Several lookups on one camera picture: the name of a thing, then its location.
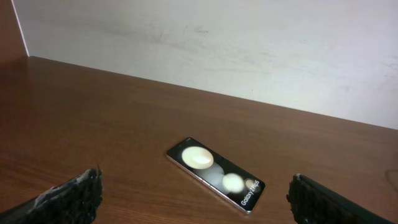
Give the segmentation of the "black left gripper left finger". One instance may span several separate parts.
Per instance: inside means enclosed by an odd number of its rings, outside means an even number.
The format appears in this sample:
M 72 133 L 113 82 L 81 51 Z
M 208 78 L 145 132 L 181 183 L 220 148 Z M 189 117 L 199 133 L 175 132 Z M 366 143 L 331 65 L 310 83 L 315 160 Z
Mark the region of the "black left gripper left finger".
M 92 223 L 102 203 L 102 170 L 88 169 L 1 213 L 1 224 Z

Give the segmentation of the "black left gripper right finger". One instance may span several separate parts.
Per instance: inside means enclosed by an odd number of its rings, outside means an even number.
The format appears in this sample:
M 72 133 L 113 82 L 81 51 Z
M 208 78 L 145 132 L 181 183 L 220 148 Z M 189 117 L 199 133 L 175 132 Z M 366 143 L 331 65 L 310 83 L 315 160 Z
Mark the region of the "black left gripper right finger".
M 392 223 L 302 174 L 293 176 L 286 198 L 296 223 Z

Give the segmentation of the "black Galaxy flip phone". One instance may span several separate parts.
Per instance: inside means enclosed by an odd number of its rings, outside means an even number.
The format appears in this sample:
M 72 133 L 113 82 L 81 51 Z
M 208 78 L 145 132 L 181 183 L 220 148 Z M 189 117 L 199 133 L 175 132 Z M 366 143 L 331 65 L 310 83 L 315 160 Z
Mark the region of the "black Galaxy flip phone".
M 245 214 L 250 214 L 266 188 L 265 182 L 191 137 L 166 152 L 186 173 Z

